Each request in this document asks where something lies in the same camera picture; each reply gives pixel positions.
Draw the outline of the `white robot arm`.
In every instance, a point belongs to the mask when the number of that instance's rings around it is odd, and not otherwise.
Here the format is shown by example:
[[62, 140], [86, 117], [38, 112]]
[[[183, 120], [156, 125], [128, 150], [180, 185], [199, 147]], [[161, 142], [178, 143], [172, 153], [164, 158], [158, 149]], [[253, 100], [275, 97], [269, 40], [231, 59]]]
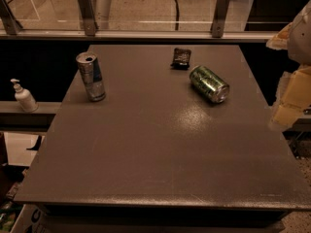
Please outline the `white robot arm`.
[[311, 1], [266, 46], [272, 50], [286, 50], [289, 59], [299, 64], [292, 74], [282, 74], [271, 109], [270, 128], [285, 131], [311, 105]]

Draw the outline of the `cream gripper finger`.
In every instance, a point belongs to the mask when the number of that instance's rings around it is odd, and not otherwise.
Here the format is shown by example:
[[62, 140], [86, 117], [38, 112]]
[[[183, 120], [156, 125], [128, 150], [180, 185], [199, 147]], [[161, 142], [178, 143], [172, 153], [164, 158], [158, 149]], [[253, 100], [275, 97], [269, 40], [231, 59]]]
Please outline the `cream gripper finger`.
[[286, 50], [288, 48], [288, 39], [292, 25], [293, 24], [290, 22], [281, 29], [276, 35], [267, 41], [266, 46], [272, 50]]
[[284, 72], [275, 96], [268, 126], [282, 132], [290, 129], [311, 105], [311, 66], [300, 65], [293, 73]]

